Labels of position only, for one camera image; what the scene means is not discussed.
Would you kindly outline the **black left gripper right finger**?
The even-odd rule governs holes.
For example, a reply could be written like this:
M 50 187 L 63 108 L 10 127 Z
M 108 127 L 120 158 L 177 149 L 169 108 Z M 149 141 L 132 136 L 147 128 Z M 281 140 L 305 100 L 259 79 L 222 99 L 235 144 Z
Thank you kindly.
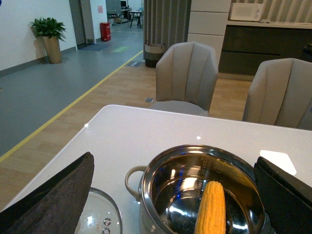
M 264 157 L 254 165 L 256 186 L 277 234 L 312 232 L 312 188 Z

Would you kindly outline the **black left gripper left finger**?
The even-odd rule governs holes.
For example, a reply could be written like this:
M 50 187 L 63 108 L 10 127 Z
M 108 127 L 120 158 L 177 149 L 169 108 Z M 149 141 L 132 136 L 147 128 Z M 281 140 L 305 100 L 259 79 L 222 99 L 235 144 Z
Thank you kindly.
M 86 152 L 0 214 L 2 234 L 73 234 L 94 174 Z

